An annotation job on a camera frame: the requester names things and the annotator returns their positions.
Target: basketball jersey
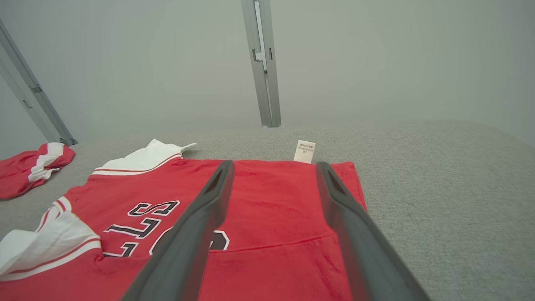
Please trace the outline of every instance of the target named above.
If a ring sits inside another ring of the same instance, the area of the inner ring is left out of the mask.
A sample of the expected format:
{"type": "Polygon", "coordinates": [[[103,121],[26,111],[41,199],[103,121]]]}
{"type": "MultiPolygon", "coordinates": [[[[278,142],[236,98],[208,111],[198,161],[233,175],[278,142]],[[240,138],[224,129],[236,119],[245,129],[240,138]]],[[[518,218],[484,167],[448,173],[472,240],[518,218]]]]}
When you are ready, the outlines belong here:
{"type": "MultiPolygon", "coordinates": [[[[97,168],[0,243],[2,300],[120,300],[220,160],[186,160],[153,140],[97,168]]],[[[234,161],[225,222],[214,234],[199,300],[350,300],[315,165],[234,161]]],[[[335,172],[365,208],[351,162],[335,172]]]]}

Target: gray wall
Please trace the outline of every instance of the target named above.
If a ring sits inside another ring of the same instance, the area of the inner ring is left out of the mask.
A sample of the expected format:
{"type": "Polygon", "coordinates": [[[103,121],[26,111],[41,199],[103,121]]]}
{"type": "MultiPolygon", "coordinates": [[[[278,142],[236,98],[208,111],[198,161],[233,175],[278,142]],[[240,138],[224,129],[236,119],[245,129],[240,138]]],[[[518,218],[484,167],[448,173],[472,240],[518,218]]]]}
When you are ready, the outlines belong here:
{"type": "Polygon", "coordinates": [[[535,146],[535,1],[271,0],[282,122],[465,119],[535,146]]]}
{"type": "Polygon", "coordinates": [[[79,141],[260,127],[239,1],[0,0],[79,141]]]}
{"type": "Polygon", "coordinates": [[[47,142],[0,74],[0,160],[47,142]]]}

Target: folded red garment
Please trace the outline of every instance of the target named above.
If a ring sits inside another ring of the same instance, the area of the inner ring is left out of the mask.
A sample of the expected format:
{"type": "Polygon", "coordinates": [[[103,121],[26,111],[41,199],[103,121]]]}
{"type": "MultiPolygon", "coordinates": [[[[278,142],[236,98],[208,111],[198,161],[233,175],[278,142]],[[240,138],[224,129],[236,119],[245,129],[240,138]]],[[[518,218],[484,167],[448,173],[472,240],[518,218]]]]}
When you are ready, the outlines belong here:
{"type": "Polygon", "coordinates": [[[0,199],[17,197],[41,186],[50,175],[71,163],[74,151],[59,142],[0,161],[0,199]]]}

